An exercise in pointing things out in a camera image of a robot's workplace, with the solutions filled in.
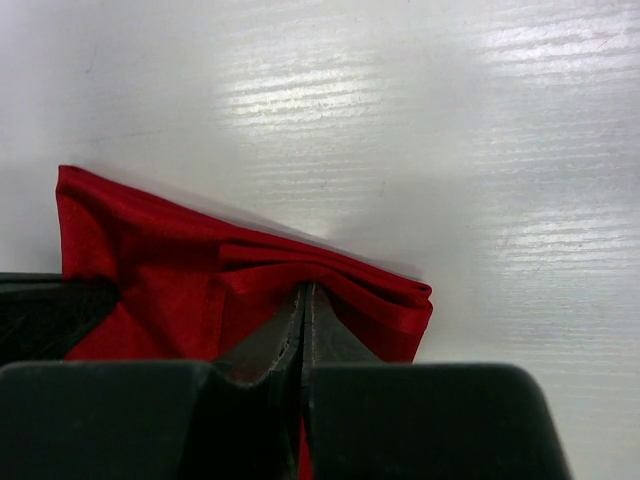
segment wood grain texture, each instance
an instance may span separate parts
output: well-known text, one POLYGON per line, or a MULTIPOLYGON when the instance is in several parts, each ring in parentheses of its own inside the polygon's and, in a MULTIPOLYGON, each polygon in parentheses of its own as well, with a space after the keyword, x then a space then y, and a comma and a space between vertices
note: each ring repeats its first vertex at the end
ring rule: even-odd
POLYGON ((1 0, 0 270, 57 271, 59 163, 434 287, 420 361, 542 384, 640 477, 640 5, 1 0))

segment white surface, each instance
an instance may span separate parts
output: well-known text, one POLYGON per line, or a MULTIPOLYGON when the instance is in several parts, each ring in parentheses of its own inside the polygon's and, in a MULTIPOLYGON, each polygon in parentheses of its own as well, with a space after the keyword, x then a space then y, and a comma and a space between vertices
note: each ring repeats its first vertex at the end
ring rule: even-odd
POLYGON ((59 163, 280 223, 429 282, 419 360, 524 366, 576 478, 640 478, 639 8, 0 0, 0 271, 59 269, 59 163))

